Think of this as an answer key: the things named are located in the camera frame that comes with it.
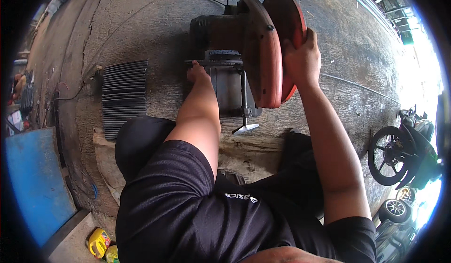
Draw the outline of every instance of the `dirty floor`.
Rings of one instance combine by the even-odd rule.
[[[356,0],[297,1],[307,25],[318,33],[321,73],[399,100],[400,78],[408,77],[403,65],[410,62],[404,59],[403,46],[397,39],[387,34]],[[189,47],[189,22],[201,14],[222,13],[223,7],[206,0],[69,0],[39,27],[28,61],[28,68],[34,69],[36,76],[33,126],[36,129],[47,127],[52,121],[59,125],[60,153],[65,165],[80,179],[74,184],[79,206],[92,210],[110,234],[114,233],[118,206],[99,174],[93,144],[93,128],[102,127],[100,99],[82,91],[76,99],[59,102],[56,107],[48,102],[57,91],[60,97],[75,95],[82,73],[94,63],[108,66],[149,59],[147,114],[175,119],[189,91],[183,61],[194,59]],[[397,124],[400,105],[375,92],[325,75],[321,76],[320,84],[361,160],[374,214],[391,188],[372,179],[366,148],[376,131]],[[293,127],[308,133],[298,93],[279,109],[266,109],[262,116],[251,118],[251,123],[259,123],[260,127],[247,136],[274,144],[280,144],[284,134]],[[258,151],[246,145],[239,147],[239,143],[227,139],[231,131],[241,125],[241,119],[221,119],[221,125],[225,141],[240,150],[223,144],[220,168],[237,170],[247,181],[274,173],[279,155],[273,154],[272,149]],[[257,159],[255,152],[259,157],[267,156],[267,161],[252,162]],[[98,187],[95,199],[89,191],[81,189],[80,182],[89,180]]]

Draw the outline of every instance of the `yellow container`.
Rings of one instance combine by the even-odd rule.
[[[110,246],[111,239],[104,229],[97,228],[88,239],[89,251],[98,259],[105,255],[106,249]]]

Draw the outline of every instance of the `blue metal sheet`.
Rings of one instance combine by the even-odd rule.
[[[55,139],[54,127],[6,139],[13,191],[31,235],[41,247],[77,211],[61,175]]]

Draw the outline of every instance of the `black shirt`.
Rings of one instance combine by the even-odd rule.
[[[168,141],[127,183],[116,222],[121,263],[239,262],[258,251],[295,246],[344,262],[375,262],[371,220],[321,225],[276,193],[214,182],[193,145]]]

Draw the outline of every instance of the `motorcycle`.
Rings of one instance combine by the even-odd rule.
[[[438,96],[437,132],[441,128],[443,101]],[[434,124],[427,120],[427,114],[416,114],[416,105],[409,110],[400,110],[399,128],[388,126],[380,129],[371,138],[368,149],[368,166],[373,178],[384,186],[400,182],[396,189],[406,185],[423,189],[430,180],[437,179],[442,165],[431,145]]]

